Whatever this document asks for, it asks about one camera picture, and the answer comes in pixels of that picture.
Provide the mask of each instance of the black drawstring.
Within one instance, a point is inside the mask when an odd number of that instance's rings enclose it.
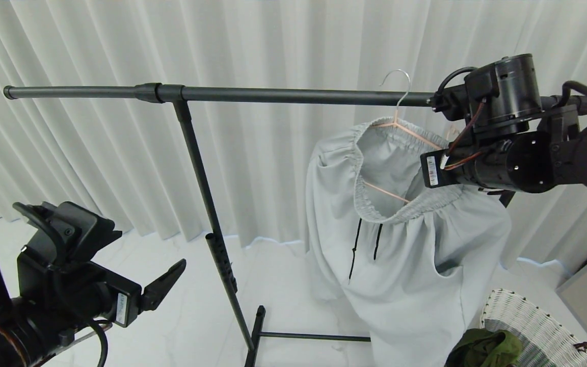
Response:
[[[382,233],[382,224],[380,224],[380,229],[377,230],[377,240],[375,240],[375,252],[373,253],[373,260],[377,258],[377,248],[380,246],[380,233]]]
[[[359,218],[359,225],[357,225],[357,235],[355,236],[355,246],[352,248],[352,264],[350,265],[350,274],[348,280],[352,277],[352,269],[355,267],[355,253],[357,252],[357,240],[359,240],[359,230],[361,230],[361,218]]]

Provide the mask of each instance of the black metal rack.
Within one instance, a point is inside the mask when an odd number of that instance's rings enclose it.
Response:
[[[340,336],[321,334],[294,334],[286,332],[263,331],[266,309],[259,306],[252,333],[237,299],[237,281],[232,274],[226,243],[221,232],[221,225],[212,199],[212,192],[205,175],[205,167],[196,142],[192,116],[187,102],[190,100],[207,100],[222,102],[267,102],[267,103],[312,103],[312,104],[352,104],[371,106],[395,106],[403,95],[390,91],[346,91],[346,90],[286,90],[254,88],[200,88],[175,84],[148,83],[133,87],[12,87],[6,86],[4,95],[9,99],[17,98],[136,98],[153,103],[173,103],[176,116],[182,128],[182,135],[187,144],[189,156],[194,166],[198,186],[205,203],[207,216],[212,226],[212,233],[205,236],[212,257],[219,270],[228,300],[235,318],[242,330],[248,347],[246,367],[254,367],[261,337],[287,337],[296,339],[341,340],[350,342],[369,342],[370,337]],[[401,106],[430,107],[433,93],[409,93]],[[505,196],[501,201],[506,205],[511,198]]]

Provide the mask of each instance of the white wicker basket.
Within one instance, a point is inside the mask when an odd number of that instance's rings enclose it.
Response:
[[[518,367],[587,367],[587,351],[563,325],[526,297],[509,290],[492,291],[482,311],[481,327],[508,330],[522,341]]]

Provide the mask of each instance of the metal hook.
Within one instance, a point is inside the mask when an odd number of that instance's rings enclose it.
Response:
[[[398,103],[396,103],[396,105],[395,105],[396,110],[400,108],[400,103],[402,103],[403,99],[405,99],[405,97],[412,91],[412,78],[409,76],[408,72],[406,72],[402,69],[396,69],[396,70],[391,70],[390,72],[388,72],[386,74],[386,76],[384,77],[384,80],[382,81],[382,83],[380,83],[380,87],[383,86],[384,82],[386,82],[386,78],[389,77],[389,75],[391,75],[397,71],[405,73],[405,76],[407,77],[407,81],[409,81],[409,83],[408,83],[408,88],[407,88],[406,93],[403,95],[402,98],[400,98],[400,100],[398,100]]]

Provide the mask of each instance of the white curtain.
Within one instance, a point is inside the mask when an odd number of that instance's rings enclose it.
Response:
[[[558,94],[568,79],[587,84],[587,1],[0,2],[0,217],[18,218],[10,207],[18,200],[72,200],[140,234],[191,239],[209,228],[170,106],[10,101],[2,95],[9,84],[377,90],[387,72],[404,69],[414,91],[434,91],[454,69],[525,52],[542,95]],[[405,83],[396,74],[383,88]],[[259,235],[304,239],[303,185],[316,141],[393,113],[190,105],[224,232],[243,244]],[[404,117],[442,135],[451,124],[429,109],[404,109]],[[562,227],[587,215],[580,197],[587,205],[585,188],[518,195],[508,258],[532,248],[536,260],[557,258]]]

